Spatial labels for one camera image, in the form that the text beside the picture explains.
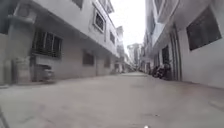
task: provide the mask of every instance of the wall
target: wall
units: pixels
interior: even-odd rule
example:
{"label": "wall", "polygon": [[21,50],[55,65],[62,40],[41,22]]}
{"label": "wall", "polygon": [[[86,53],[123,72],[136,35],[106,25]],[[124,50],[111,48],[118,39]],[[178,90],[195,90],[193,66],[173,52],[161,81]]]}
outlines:
{"label": "wall", "polygon": [[[63,39],[60,59],[37,55],[37,63],[51,66],[56,79],[93,77],[111,73],[112,66],[110,68],[104,67],[105,56],[108,53],[105,53],[106,51],[102,50],[103,48],[94,49],[91,40],[80,37],[76,32],[66,28],[49,16],[39,14],[39,17],[41,18],[37,19],[37,26]],[[83,50],[94,54],[95,64],[93,66],[83,65]]]}
{"label": "wall", "polygon": [[[214,0],[211,7],[224,37],[224,1]],[[193,51],[189,50],[186,29],[179,31],[179,39],[183,80],[224,88],[224,39]]]}
{"label": "wall", "polygon": [[[66,24],[81,33],[89,36],[99,45],[109,50],[113,55],[118,57],[116,45],[109,40],[109,31],[111,30],[116,37],[116,29],[114,28],[110,18],[104,11],[103,7],[97,0],[83,0],[83,7],[80,9],[72,0],[33,0],[44,9],[48,10],[55,16],[59,17]],[[93,27],[94,6],[100,11],[106,21],[105,33],[100,33]]]}
{"label": "wall", "polygon": [[7,35],[0,34],[0,85],[4,83],[4,59]]}

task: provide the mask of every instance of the concrete pavement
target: concrete pavement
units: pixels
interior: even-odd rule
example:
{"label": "concrete pavement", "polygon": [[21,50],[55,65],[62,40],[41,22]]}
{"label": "concrete pavement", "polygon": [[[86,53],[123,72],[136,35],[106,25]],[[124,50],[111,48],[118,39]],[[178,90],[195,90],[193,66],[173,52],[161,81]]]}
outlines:
{"label": "concrete pavement", "polygon": [[224,90],[140,73],[0,90],[10,128],[223,128]]}

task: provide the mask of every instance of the white building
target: white building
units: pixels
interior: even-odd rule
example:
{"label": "white building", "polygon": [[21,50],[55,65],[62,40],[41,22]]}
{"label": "white building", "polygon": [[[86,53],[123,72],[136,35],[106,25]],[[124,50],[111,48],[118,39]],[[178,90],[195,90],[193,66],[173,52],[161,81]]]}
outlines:
{"label": "white building", "polygon": [[224,1],[146,0],[152,66],[169,62],[174,80],[224,87]]}
{"label": "white building", "polygon": [[0,83],[35,81],[37,65],[50,66],[56,79],[115,70],[120,56],[110,0],[3,0],[3,5],[10,13],[0,13],[0,20],[10,22],[8,29],[0,24],[7,30],[0,34]]}

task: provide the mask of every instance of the overcast sky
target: overcast sky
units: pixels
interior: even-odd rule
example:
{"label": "overcast sky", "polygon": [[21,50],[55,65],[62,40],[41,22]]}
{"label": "overcast sky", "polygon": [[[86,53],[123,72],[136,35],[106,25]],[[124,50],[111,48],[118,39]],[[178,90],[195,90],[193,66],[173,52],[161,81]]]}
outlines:
{"label": "overcast sky", "polygon": [[124,27],[124,46],[142,43],[145,33],[145,0],[111,0],[110,15],[116,27]]}

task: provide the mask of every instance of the parked motorcycle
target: parked motorcycle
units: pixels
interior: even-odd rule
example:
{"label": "parked motorcycle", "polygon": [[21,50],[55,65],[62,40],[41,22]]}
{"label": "parked motorcycle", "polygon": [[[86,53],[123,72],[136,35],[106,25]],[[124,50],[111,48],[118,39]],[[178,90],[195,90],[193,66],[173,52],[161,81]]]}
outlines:
{"label": "parked motorcycle", "polygon": [[169,64],[163,64],[161,66],[157,66],[153,69],[152,76],[155,78],[160,78],[167,80],[169,78],[168,72],[171,70]]}

